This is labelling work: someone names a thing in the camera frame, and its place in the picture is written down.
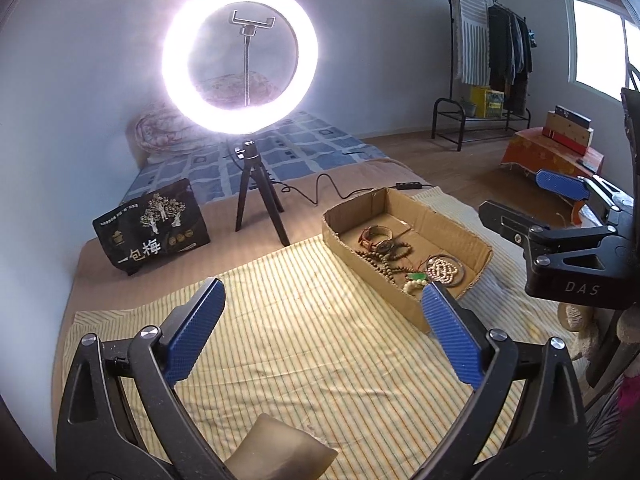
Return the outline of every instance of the blue gripper pad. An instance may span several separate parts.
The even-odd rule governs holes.
[[[225,309],[225,286],[219,280],[191,309],[167,347],[164,378],[170,387],[189,377],[193,365]]]
[[[587,200],[590,195],[583,181],[553,171],[540,170],[537,172],[536,184],[542,189],[558,193],[558,195],[571,200]]]
[[[449,301],[430,283],[422,291],[422,312],[462,383],[477,390],[484,380],[481,348]]]

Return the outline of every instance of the orange tablecloth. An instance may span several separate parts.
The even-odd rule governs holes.
[[[587,153],[582,156],[553,139],[545,137],[542,134],[542,128],[531,128],[514,135],[504,152],[501,164],[517,164],[531,173],[549,170],[570,176],[593,176],[591,171],[578,163],[581,158],[590,166],[597,168],[596,174],[600,173],[604,160],[601,153],[593,148],[587,148]]]

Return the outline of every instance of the bright window pane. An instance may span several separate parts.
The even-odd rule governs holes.
[[[626,22],[626,42],[629,47],[629,63],[640,70],[640,30],[631,22]]]
[[[618,14],[574,0],[575,79],[620,100],[626,84],[625,35]]]

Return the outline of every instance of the black tripod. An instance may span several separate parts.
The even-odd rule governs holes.
[[[240,178],[240,196],[238,197],[238,214],[236,215],[236,231],[242,228],[242,214],[244,213],[244,202],[246,201],[246,192],[249,188],[249,177],[251,177],[262,196],[262,201],[269,212],[273,226],[278,232],[278,237],[282,244],[286,247],[290,245],[289,237],[282,224],[280,213],[284,212],[284,208],[280,203],[280,199],[273,187],[273,182],[269,178],[269,174],[262,163],[262,157],[258,152],[255,142],[246,140],[242,147],[244,148],[244,168],[242,169],[242,177]]]

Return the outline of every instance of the red box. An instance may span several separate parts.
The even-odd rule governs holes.
[[[547,128],[546,126],[542,128],[542,134],[545,137],[549,137],[549,139],[553,139],[555,142],[559,142],[563,146],[568,147],[570,150],[573,150],[576,153],[580,153],[581,155],[584,155],[585,153],[587,153],[588,146],[583,146],[580,143],[576,142],[575,140],[570,139],[569,137],[564,136],[563,134],[559,134],[558,132],[555,132]]]

